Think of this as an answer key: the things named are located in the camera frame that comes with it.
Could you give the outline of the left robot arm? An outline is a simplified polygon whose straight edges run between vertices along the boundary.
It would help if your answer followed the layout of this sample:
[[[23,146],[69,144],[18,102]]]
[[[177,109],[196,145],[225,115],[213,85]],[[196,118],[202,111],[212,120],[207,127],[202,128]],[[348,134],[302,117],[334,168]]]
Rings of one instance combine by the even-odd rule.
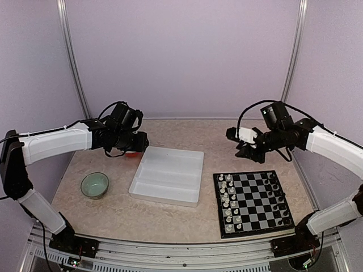
[[[79,247],[79,238],[67,219],[50,204],[46,188],[55,189],[66,170],[67,163],[76,151],[102,149],[107,157],[112,150],[143,153],[149,141],[146,132],[140,131],[143,112],[131,108],[124,101],[108,106],[110,114],[97,118],[74,121],[63,127],[37,132],[19,133],[9,130],[1,139],[1,182],[5,199],[17,202],[29,216],[38,220],[67,252]],[[32,181],[42,166],[46,178],[54,177],[48,186]]]

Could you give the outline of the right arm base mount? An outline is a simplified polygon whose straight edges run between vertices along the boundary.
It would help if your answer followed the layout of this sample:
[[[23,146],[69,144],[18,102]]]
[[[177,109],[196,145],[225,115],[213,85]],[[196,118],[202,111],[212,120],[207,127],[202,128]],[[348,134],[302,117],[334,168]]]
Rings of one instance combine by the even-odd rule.
[[[300,240],[296,235],[293,235],[271,241],[272,252],[275,258],[312,250],[319,246],[320,241],[316,237],[306,241]]]

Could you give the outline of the black white chess board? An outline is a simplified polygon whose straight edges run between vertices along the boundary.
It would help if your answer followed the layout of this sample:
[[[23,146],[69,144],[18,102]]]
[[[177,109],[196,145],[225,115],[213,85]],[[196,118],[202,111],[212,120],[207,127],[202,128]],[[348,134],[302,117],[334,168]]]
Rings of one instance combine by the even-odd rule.
[[[263,204],[260,198],[260,188],[262,185],[261,173],[263,172],[275,172],[274,170],[257,171],[257,172],[235,172],[235,173],[215,173],[213,174],[214,188],[216,193],[216,201],[218,208],[218,219],[220,225],[220,234],[222,239],[232,239],[247,236],[262,235],[265,233],[279,232],[284,230],[292,230],[295,228],[276,227],[268,228],[267,220],[263,211]],[[226,176],[230,174],[231,180],[234,183],[235,192],[230,193],[229,182],[226,181]],[[222,176],[223,181],[219,181],[218,177]],[[226,215],[225,211],[228,208],[223,207],[224,201],[222,200],[223,194],[220,193],[222,182],[226,182],[226,192],[229,194],[229,207],[231,208],[231,214]],[[231,207],[231,196],[236,195],[236,206]],[[235,215],[233,211],[239,209],[239,213]],[[237,224],[233,222],[233,216],[241,217],[242,228],[237,229]],[[228,223],[226,218],[232,217],[232,221]],[[233,225],[231,231],[226,230],[228,224]]]

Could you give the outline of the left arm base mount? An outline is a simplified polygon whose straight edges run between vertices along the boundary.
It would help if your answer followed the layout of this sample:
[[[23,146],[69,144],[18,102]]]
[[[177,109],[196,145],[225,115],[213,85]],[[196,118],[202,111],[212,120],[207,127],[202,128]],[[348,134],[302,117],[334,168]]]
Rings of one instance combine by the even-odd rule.
[[[49,242],[49,247],[81,257],[95,258],[99,241],[79,236],[74,236],[70,241],[61,241],[53,237]]]

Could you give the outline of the white divided plastic tray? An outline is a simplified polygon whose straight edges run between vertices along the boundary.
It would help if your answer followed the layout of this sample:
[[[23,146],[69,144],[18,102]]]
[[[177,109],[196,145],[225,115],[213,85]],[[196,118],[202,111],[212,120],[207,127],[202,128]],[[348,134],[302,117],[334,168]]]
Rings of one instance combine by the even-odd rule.
[[[135,199],[196,207],[204,153],[149,146],[134,175],[129,194]]]

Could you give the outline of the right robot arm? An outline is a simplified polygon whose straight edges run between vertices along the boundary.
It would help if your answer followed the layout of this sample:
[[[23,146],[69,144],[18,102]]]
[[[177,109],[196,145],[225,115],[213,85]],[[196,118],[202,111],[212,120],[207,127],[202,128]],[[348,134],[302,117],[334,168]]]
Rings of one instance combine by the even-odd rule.
[[[250,159],[263,164],[268,152],[287,153],[286,161],[291,161],[291,150],[298,148],[330,161],[348,175],[362,179],[362,146],[333,131],[302,110],[283,101],[264,100],[266,107],[261,109],[268,132],[237,125],[226,131],[226,137],[238,143],[238,158]],[[288,109],[303,113],[304,118],[293,121]],[[297,252],[311,244],[313,237],[324,231],[343,227],[362,217],[362,187],[355,188],[351,194],[339,202],[304,217],[296,226],[296,234],[290,239],[290,247]]]

